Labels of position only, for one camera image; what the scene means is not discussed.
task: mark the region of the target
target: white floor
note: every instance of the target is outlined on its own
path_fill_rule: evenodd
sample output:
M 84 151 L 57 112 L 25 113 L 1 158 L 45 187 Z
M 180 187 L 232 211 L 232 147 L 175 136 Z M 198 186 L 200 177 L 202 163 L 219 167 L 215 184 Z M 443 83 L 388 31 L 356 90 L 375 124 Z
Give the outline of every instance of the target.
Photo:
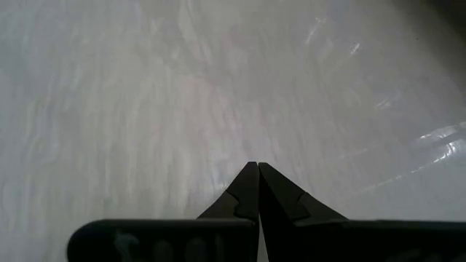
M 247 161 L 349 218 L 466 220 L 465 70 L 424 1 L 0 1 L 0 260 L 194 218 Z

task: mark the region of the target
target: gray marble floor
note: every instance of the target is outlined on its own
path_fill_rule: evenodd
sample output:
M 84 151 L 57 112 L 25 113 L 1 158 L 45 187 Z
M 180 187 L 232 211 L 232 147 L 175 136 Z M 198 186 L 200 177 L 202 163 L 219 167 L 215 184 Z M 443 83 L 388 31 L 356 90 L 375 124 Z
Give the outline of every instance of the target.
M 247 161 L 349 218 L 466 220 L 465 69 L 425 1 L 0 1 L 0 260 L 194 218 Z

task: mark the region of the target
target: glossy floor surface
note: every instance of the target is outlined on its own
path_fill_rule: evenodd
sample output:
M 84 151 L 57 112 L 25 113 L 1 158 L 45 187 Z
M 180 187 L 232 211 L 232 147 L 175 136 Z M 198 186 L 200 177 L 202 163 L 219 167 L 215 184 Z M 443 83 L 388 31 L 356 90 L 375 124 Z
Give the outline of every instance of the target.
M 465 70 L 426 1 L 0 1 L 0 260 L 194 218 L 247 161 L 349 218 L 466 220 Z

